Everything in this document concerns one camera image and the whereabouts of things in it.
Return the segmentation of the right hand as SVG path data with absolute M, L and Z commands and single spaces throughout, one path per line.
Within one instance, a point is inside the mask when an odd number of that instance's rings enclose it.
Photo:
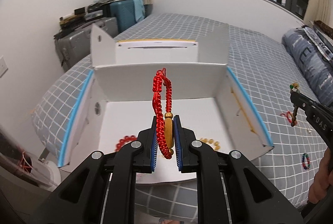
M 319 170 L 314 177 L 314 182 L 309 189 L 308 200 L 312 204 L 321 201 L 327 194 L 327 189 L 332 186 L 332 172 L 328 170 L 331 159 L 331 151 L 326 149 L 324 157 L 320 161 Z

